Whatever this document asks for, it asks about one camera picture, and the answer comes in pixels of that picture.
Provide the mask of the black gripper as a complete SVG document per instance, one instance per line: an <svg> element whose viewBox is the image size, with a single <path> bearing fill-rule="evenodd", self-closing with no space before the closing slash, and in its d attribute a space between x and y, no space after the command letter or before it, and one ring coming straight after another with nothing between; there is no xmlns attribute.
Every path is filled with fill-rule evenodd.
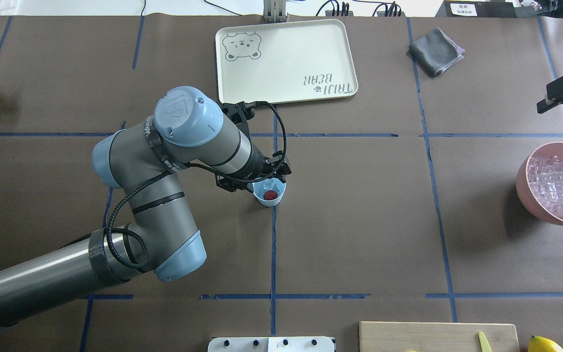
<svg viewBox="0 0 563 352"><path fill-rule="evenodd" d="M251 142L245 142L232 158L216 166L216 186L228 192L250 191L252 183L271 178L285 183L285 177L290 174L287 147L267 157Z"/></svg>

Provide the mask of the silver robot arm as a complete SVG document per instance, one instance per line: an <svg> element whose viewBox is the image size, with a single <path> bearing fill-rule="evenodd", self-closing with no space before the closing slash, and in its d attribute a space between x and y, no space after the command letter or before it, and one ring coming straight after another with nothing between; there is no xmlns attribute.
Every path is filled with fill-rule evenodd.
<svg viewBox="0 0 563 352"><path fill-rule="evenodd" d="M101 140L92 166L105 185L125 192L106 224L58 250L0 270L0 330L147 272L167 282L206 260L201 231L178 173L202 169L216 186L254 192L255 183L291 174L287 147L264 156L248 121L269 102L217 104L201 90L176 87L142 123Z"/></svg>

